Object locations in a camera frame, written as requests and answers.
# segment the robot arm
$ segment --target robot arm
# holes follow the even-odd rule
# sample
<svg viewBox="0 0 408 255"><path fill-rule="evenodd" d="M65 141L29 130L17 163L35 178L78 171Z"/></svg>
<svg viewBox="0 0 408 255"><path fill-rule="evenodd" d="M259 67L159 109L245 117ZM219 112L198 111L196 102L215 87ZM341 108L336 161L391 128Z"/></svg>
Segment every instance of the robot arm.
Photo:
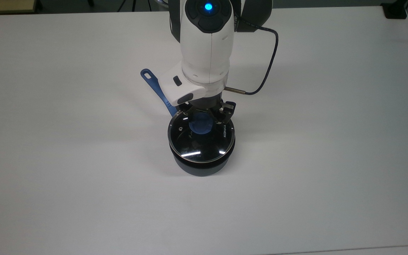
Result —
<svg viewBox="0 0 408 255"><path fill-rule="evenodd" d="M229 0L182 1L180 49L182 60L160 76L171 105L213 97L226 85L234 25Z"/></svg>

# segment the black object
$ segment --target black object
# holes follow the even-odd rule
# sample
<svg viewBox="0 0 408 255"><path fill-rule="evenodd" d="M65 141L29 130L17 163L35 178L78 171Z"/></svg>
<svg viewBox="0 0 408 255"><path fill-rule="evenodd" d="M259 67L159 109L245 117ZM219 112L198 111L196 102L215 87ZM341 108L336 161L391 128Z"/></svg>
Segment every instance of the black object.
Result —
<svg viewBox="0 0 408 255"><path fill-rule="evenodd" d="M231 0L233 5L236 1L238 2L238 4L240 4L240 0ZM243 19L250 21L253 24L262 26L268 20L271 13L272 0L246 0L245 5L243 6L242 13L239 13L237 11L234 13L234 16L242 17ZM234 24L234 31L236 32L254 32L258 29L246 23L240 22L238 19Z"/></svg>
<svg viewBox="0 0 408 255"><path fill-rule="evenodd" d="M392 4L382 3L380 6L384 9L385 18L387 19L405 19L407 13L404 5L408 0L397 0Z"/></svg>
<svg viewBox="0 0 408 255"><path fill-rule="evenodd" d="M232 121L214 123L205 134L194 133L190 119L178 112L168 126L168 139L177 164L194 176L209 176L227 163L234 145L235 132Z"/></svg>
<svg viewBox="0 0 408 255"><path fill-rule="evenodd" d="M182 82L180 81L180 79L178 78L177 75L173 77L173 81L174 81L174 83L176 84L177 87L182 85Z"/></svg>
<svg viewBox="0 0 408 255"><path fill-rule="evenodd" d="M201 32L215 33L229 21L231 3L229 0L188 0L185 3L185 13Z"/></svg>

